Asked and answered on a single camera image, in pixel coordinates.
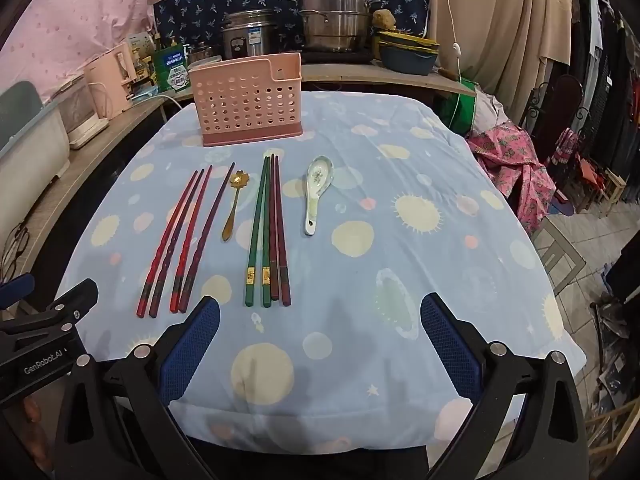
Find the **white storage bin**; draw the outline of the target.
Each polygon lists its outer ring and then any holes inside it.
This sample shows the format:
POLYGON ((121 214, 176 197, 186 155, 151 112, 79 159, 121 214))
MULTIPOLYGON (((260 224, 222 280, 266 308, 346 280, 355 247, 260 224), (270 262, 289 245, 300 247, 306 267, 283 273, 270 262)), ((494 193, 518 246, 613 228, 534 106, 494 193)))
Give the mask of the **white storage bin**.
POLYGON ((19 81, 1 95, 1 237, 22 222, 70 164, 70 141, 54 104, 19 81))

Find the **green chopstick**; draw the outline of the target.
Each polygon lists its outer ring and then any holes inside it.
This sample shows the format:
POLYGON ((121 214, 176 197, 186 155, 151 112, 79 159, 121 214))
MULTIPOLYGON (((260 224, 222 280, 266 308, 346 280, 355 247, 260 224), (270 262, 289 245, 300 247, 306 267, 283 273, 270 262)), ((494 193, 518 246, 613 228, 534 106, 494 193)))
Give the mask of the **green chopstick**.
POLYGON ((262 161, 262 172, 258 186, 258 194, 252 224, 252 235, 250 236, 250 251, 248 252, 248 263, 245 275, 245 295, 244 302, 247 307, 254 306, 254 290, 256 282, 256 262, 257 247, 259 238, 260 218, 262 218, 262 201, 265 196, 266 180, 269 171, 270 158, 265 157, 262 161))
POLYGON ((262 201, 262 305, 271 307, 271 278, 270 278, 270 181, 271 157, 265 157, 264 198, 262 201))

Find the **white appliance box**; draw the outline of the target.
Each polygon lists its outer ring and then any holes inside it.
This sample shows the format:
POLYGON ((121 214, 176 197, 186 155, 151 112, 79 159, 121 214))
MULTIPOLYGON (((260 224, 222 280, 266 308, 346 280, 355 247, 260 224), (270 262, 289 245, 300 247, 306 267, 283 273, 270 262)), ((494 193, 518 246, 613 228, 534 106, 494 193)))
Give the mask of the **white appliance box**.
POLYGON ((96 111, 91 90, 80 75, 63 84, 56 92, 58 111, 73 151, 80 150, 105 130, 108 120, 96 111))

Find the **maroon chopstick right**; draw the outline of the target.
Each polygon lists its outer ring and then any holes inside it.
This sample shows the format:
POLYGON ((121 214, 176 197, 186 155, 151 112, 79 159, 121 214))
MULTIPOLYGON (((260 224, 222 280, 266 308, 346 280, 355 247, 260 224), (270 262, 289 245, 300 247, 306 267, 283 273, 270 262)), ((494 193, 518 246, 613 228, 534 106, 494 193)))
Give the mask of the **maroon chopstick right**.
POLYGON ((291 289, 290 280, 288 279, 288 258, 286 258, 279 156, 274 158, 274 198, 276 199, 280 299, 281 304, 285 307, 289 307, 291 305, 291 289))

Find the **maroon chopstick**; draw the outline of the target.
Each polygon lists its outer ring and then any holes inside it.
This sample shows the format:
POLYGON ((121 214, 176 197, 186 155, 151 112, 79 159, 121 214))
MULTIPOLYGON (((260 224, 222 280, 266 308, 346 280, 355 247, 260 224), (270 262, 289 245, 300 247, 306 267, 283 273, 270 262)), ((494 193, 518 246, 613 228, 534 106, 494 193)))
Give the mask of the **maroon chopstick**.
POLYGON ((269 270, 270 270, 270 298, 279 299, 279 284, 277 270, 277 233, 276 233, 276 205, 274 204, 274 155, 270 155, 269 179, 269 270))
POLYGON ((288 279, 288 258, 286 258, 279 156, 274 158, 274 198, 276 199, 280 299, 281 304, 285 307, 289 307, 291 305, 291 289, 290 280, 288 279))

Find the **green chopstick right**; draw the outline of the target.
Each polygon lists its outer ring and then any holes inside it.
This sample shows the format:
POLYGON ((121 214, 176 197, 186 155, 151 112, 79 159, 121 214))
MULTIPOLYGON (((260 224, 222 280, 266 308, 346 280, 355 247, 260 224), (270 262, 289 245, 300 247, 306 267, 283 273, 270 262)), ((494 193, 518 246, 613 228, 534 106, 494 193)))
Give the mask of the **green chopstick right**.
POLYGON ((262 305, 271 307, 271 278, 270 278, 270 181, 271 157, 265 157, 264 198, 262 201, 262 305))

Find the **pink electric kettle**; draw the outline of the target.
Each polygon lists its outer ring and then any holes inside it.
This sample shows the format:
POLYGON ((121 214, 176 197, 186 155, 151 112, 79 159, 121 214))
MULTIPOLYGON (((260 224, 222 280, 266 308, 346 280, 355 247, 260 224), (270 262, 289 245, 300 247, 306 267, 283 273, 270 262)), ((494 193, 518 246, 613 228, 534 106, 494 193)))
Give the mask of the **pink electric kettle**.
POLYGON ((111 120, 130 109, 137 73, 126 42, 88 62, 82 70, 99 118, 111 120))

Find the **maroon chopstick left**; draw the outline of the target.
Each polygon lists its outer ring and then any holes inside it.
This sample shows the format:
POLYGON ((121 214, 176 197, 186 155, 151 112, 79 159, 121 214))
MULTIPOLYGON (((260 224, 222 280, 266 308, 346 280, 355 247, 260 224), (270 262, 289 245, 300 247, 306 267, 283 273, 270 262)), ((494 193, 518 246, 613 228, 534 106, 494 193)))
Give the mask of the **maroon chopstick left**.
POLYGON ((279 299, 279 284, 277 270, 277 233, 276 233, 276 205, 274 204, 274 155, 270 155, 269 179, 269 270, 270 270, 270 298, 279 299))

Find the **light blue patterned tablecloth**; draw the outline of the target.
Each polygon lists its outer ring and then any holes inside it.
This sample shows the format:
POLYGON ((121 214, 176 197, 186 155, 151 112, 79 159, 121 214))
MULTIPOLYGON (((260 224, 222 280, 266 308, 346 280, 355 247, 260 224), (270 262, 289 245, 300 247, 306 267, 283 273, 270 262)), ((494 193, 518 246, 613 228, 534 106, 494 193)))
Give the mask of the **light blue patterned tablecloth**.
POLYGON ((171 413, 190 437, 259 452, 322 454, 447 441, 471 404, 458 396, 420 321, 436 292, 454 315, 521 356, 586 364, 548 275, 465 140, 401 96, 306 92, 303 133, 206 148, 187 106, 134 156, 90 220, 62 287, 91 278, 98 303, 80 321, 98 360, 126 356, 179 321, 167 304, 138 318, 142 286, 194 172, 212 166, 190 252, 232 162, 250 175, 228 242, 229 183, 192 296, 214 297, 219 330, 171 413), (254 306, 245 275, 262 161, 280 158, 291 305, 262 305, 262 218, 254 306), (333 162, 317 229, 304 230, 306 174, 333 162))

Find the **pink floral cloth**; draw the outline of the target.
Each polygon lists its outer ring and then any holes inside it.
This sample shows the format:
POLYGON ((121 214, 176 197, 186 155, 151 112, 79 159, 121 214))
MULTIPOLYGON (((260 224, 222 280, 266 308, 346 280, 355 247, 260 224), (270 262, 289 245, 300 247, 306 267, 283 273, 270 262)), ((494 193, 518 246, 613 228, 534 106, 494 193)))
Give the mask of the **pink floral cloth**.
POLYGON ((539 161, 529 134, 513 122, 505 122, 485 132, 471 132, 466 142, 525 231, 536 232, 556 186, 539 161))

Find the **pink perforated utensil holder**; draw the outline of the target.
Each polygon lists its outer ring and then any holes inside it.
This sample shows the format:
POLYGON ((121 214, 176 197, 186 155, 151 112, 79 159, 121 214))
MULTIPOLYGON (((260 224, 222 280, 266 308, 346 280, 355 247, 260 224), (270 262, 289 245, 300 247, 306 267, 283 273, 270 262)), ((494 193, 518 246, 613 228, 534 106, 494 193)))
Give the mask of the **pink perforated utensil holder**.
POLYGON ((206 148, 303 133, 297 52, 208 62, 189 70, 206 148))

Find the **white ceramic soup spoon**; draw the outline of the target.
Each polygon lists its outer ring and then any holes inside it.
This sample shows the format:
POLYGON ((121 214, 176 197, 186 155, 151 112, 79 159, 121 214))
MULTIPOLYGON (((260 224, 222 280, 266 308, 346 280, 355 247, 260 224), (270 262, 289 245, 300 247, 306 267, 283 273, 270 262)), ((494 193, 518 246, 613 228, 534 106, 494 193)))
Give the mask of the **white ceramic soup spoon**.
POLYGON ((320 197, 333 181, 334 166, 326 156, 316 157, 308 166, 306 174, 306 214, 304 230, 313 236, 317 229, 320 197))

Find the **silver rice cooker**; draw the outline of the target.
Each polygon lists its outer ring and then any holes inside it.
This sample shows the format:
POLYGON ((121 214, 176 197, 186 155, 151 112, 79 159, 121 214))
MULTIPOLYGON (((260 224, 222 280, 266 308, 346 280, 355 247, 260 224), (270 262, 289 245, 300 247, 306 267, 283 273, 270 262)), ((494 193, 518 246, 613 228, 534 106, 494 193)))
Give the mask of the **silver rice cooker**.
POLYGON ((229 14, 222 22, 224 58, 276 53, 276 22, 270 9, 247 10, 229 14))

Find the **wooden shelf board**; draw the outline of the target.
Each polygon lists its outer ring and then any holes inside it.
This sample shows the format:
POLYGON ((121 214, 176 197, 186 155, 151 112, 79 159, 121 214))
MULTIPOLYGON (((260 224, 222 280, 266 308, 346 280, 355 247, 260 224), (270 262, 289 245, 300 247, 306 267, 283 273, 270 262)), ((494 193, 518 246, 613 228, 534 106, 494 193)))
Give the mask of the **wooden shelf board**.
POLYGON ((436 73, 426 76, 411 75, 373 64, 303 64, 302 78, 303 82, 334 84, 400 84, 462 96, 475 96, 473 89, 436 73))

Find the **stacked dark blue bowls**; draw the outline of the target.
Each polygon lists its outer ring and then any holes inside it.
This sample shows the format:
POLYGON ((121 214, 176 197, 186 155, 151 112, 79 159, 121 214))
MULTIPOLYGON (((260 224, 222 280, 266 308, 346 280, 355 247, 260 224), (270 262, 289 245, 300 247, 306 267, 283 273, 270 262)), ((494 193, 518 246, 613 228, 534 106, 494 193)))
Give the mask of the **stacked dark blue bowls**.
POLYGON ((427 76, 435 67, 439 44, 401 32, 379 32, 378 53, 382 65, 389 70, 427 76))

